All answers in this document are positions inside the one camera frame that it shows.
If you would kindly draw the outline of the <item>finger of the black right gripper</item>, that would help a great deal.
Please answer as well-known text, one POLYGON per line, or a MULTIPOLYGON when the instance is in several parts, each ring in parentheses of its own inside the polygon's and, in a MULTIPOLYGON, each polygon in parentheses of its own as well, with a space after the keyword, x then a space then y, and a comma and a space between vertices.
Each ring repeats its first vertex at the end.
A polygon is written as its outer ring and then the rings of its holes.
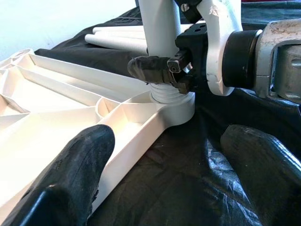
POLYGON ((189 92, 189 79, 184 68, 189 64, 187 53, 173 57, 139 56, 127 64, 130 75, 146 83, 171 84, 181 94, 189 92))

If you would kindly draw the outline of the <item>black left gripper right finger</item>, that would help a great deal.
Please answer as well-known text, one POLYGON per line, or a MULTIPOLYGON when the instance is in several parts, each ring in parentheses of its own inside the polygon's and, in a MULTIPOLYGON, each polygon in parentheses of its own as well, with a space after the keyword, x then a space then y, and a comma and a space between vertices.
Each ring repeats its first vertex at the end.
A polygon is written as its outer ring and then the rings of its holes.
POLYGON ((301 162, 273 135, 243 125, 228 126, 220 142, 262 226, 301 226, 301 162))

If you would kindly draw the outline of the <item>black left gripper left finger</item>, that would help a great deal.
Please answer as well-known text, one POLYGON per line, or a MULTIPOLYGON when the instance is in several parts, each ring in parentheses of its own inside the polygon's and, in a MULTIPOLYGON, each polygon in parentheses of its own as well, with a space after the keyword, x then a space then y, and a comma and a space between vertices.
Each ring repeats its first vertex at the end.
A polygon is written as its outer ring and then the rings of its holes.
POLYGON ((86 226, 114 147, 111 127, 82 130, 38 175, 1 226, 86 226))

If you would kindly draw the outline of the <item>white plastic table top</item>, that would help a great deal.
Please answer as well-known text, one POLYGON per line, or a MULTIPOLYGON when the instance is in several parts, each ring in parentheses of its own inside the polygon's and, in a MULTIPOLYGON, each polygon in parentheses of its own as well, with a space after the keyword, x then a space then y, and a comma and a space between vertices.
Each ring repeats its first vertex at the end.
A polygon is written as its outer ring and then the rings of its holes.
POLYGON ((0 224, 82 130, 103 124, 115 136, 92 214, 161 133, 186 123, 194 112, 192 92, 164 104, 140 80, 30 49, 15 53, 0 62, 0 224))

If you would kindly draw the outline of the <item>black plastic table cover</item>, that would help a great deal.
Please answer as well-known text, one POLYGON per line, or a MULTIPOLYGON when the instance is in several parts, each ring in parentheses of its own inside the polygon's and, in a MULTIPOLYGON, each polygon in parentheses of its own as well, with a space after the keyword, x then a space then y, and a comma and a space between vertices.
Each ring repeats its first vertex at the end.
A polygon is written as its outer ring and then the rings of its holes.
POLYGON ((193 118, 162 133, 87 226, 262 226, 222 150, 230 125, 273 135, 301 162, 301 105, 196 92, 193 118))

